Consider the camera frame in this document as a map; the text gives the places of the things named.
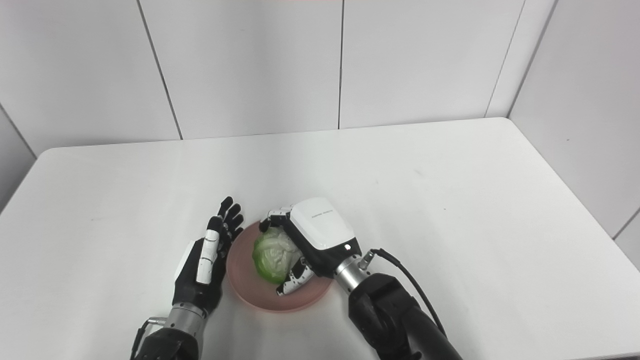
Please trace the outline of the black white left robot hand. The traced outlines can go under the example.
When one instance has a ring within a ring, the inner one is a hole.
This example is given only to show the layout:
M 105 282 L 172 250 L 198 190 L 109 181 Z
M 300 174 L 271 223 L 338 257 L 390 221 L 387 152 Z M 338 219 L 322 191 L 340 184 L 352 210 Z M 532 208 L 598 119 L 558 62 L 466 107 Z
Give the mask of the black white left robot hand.
M 222 296 L 230 248 L 243 231 L 241 210 L 227 196 L 210 217 L 204 235 L 188 245 L 176 272 L 173 305 L 190 303 L 206 315 L 213 313 Z

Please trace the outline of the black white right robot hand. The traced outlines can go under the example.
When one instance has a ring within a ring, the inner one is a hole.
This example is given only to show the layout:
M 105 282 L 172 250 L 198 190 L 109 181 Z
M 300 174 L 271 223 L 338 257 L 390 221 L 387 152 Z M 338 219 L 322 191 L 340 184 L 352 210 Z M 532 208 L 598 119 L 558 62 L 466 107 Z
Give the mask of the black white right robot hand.
M 314 197 L 290 207 L 270 210 L 259 223 L 265 233 L 281 229 L 301 252 L 301 257 L 276 288 L 278 296 L 288 296 L 313 276 L 335 280 L 348 294 L 369 275 L 358 269 L 361 246 L 350 224 L 324 197 Z

